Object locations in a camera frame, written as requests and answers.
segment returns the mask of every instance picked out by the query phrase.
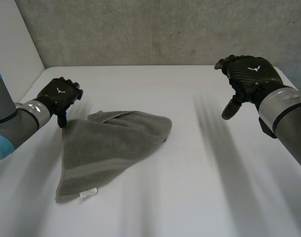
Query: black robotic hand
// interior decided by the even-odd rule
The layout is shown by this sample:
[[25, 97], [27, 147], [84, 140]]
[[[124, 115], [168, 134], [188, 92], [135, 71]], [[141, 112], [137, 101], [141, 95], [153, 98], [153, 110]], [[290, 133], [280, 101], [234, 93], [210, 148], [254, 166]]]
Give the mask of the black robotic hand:
[[67, 109], [82, 98], [83, 90], [79, 88], [79, 84], [70, 79], [54, 78], [41, 90], [36, 100], [48, 108], [50, 115], [57, 115], [59, 127], [64, 128], [67, 125]]
[[258, 108], [258, 97], [266, 87], [270, 87], [270, 92], [284, 87], [277, 71], [264, 58], [230, 55], [220, 59], [214, 68], [221, 69], [236, 91], [221, 115], [226, 120], [232, 118], [244, 102], [255, 103]]

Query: towel tag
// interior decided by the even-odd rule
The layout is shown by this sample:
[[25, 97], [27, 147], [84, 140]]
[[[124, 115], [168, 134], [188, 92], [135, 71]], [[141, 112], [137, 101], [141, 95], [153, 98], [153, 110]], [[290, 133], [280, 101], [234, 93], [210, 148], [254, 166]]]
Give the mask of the towel tag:
[[81, 198], [87, 198], [97, 194], [97, 188], [89, 189], [80, 193]]

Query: table surface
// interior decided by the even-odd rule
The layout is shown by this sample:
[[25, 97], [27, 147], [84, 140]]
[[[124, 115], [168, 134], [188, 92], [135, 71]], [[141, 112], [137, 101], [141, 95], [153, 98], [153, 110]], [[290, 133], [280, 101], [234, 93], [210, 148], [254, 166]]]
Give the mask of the table surface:
[[97, 195], [56, 204], [61, 129], [54, 116], [0, 161], [0, 237], [301, 237], [301, 167], [262, 133], [254, 105], [244, 104], [229, 121], [220, 118], [234, 93], [220, 71], [55, 67], [22, 102], [61, 76], [84, 90], [68, 119], [138, 110], [169, 117], [172, 131]]

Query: towel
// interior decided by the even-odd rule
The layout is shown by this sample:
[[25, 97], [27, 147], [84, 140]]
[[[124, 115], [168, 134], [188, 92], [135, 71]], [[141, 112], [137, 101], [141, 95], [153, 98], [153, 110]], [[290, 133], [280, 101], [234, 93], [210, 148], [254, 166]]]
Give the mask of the towel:
[[97, 112], [62, 130], [63, 159], [56, 202], [99, 188], [154, 152], [172, 127], [169, 118], [139, 111]]

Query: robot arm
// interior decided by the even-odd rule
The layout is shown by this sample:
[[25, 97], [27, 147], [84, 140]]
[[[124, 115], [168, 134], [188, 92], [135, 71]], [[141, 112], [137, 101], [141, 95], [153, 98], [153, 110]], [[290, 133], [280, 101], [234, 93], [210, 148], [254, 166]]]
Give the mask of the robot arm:
[[274, 134], [301, 165], [301, 93], [291, 87], [277, 89], [260, 102], [258, 113], [262, 130]]
[[43, 127], [53, 114], [58, 125], [67, 124], [66, 110], [83, 91], [64, 78], [53, 79], [36, 97], [15, 107], [0, 75], [0, 159], [7, 157]]
[[301, 165], [301, 93], [283, 85], [264, 58], [230, 55], [219, 60], [215, 69], [222, 70], [236, 92], [223, 119], [232, 118], [242, 103], [254, 103], [263, 132], [278, 138]]

